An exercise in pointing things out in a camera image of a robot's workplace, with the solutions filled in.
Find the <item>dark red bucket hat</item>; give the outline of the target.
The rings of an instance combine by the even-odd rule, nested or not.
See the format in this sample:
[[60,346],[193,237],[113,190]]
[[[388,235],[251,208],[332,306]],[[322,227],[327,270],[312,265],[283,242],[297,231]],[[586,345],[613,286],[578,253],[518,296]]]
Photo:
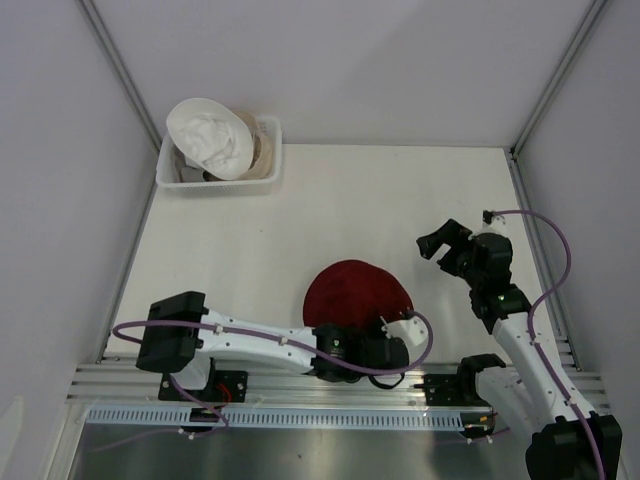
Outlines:
[[302,319],[311,328],[332,324],[382,338],[382,327],[404,319],[412,308],[408,292],[391,273],[348,259],[313,279],[304,296]]

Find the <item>beige bucket hat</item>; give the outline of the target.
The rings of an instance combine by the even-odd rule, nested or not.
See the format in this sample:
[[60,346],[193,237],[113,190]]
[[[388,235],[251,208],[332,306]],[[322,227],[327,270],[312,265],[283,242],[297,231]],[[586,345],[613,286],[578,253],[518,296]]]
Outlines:
[[262,131],[256,118],[249,112],[234,110],[234,113],[246,124],[253,139],[253,160],[247,172],[239,180],[260,180],[268,176],[273,165],[274,146],[271,139]]

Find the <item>white bucket hat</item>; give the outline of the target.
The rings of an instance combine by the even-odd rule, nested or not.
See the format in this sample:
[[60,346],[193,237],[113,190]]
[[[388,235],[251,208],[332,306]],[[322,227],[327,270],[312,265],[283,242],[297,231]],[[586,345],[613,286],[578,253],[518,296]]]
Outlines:
[[218,179],[237,180],[251,167],[251,130],[238,115],[216,101],[183,100],[168,114],[166,127],[185,158]]

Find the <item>grey bucket hat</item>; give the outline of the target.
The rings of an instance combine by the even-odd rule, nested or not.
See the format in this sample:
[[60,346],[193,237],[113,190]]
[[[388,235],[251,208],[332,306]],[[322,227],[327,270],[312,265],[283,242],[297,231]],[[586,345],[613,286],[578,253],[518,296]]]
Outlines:
[[176,176],[181,183],[201,183],[207,181],[207,172],[199,167],[188,165],[184,154],[179,149],[173,148],[171,150],[171,159],[174,164]]

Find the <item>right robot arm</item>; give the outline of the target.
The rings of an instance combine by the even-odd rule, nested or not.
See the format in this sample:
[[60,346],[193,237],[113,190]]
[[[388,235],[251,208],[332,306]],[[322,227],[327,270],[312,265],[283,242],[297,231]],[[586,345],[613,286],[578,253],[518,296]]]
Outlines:
[[439,268],[466,282],[474,315],[511,360],[496,355],[464,358],[457,395],[487,402],[526,445],[532,479],[614,479],[622,430],[601,415],[563,370],[557,346],[535,326],[535,306],[512,281],[513,246],[499,213],[485,212],[473,232],[450,219],[417,239],[422,258],[441,247]]

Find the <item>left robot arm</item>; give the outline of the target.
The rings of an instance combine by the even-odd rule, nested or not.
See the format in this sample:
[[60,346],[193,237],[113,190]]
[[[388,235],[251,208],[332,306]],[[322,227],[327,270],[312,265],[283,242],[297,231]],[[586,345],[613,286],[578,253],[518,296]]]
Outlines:
[[147,319],[191,324],[146,327],[136,367],[174,376],[198,401],[215,391],[218,360],[252,361],[337,383],[410,363],[405,342],[385,333],[370,335],[334,324],[289,330],[260,326],[206,308],[201,292],[159,300],[150,306]]

